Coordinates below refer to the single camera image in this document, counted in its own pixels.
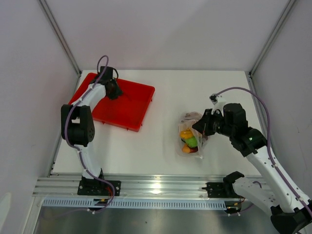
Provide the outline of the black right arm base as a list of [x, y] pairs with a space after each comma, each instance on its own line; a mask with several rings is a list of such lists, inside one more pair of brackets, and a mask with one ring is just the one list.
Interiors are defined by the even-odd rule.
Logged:
[[207, 192], [209, 198], [242, 198], [234, 191], [233, 184], [243, 177], [244, 174], [235, 171], [225, 176], [222, 182], [207, 182], [201, 189]]

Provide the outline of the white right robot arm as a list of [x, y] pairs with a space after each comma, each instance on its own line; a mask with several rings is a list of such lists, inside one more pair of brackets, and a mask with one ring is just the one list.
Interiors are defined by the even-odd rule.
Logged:
[[295, 234], [312, 222], [312, 200], [304, 194], [279, 165], [263, 134], [248, 125], [246, 112], [239, 103], [229, 103], [223, 112], [205, 110], [192, 128], [205, 136], [215, 133], [229, 138], [238, 150], [262, 175], [271, 193], [253, 184], [236, 171], [223, 178], [223, 193], [248, 199], [270, 216], [280, 234]]

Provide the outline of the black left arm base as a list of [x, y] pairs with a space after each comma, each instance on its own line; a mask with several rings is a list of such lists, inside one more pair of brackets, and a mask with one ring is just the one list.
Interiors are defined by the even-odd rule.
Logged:
[[121, 181], [120, 180], [108, 180], [111, 185], [101, 182], [94, 178], [81, 177], [78, 186], [78, 195], [89, 195], [89, 196], [112, 196], [113, 189], [115, 190], [115, 196], [120, 195]]

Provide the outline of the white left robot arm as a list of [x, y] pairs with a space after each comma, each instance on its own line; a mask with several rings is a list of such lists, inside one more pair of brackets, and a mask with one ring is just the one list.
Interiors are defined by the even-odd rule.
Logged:
[[116, 68], [102, 66], [86, 91], [72, 104], [61, 107], [61, 136], [76, 150], [83, 168], [82, 177], [92, 179], [88, 188], [95, 195], [105, 191], [106, 183], [100, 179], [102, 168], [94, 153], [95, 125], [92, 111], [105, 97], [114, 100], [123, 94], [117, 83], [118, 77]]

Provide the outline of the clear zip bag pink dots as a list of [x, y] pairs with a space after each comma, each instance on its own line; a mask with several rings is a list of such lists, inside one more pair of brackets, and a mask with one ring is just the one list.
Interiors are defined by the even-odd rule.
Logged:
[[175, 150], [179, 156], [204, 158], [203, 149], [208, 141], [207, 136], [193, 129], [193, 125], [202, 117], [198, 112], [182, 114], [177, 125]]

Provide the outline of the ginger root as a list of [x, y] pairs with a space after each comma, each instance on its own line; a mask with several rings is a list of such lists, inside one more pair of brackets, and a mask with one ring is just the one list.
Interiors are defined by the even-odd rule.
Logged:
[[180, 132], [180, 137], [184, 140], [192, 138], [194, 135], [190, 129], [183, 130]]

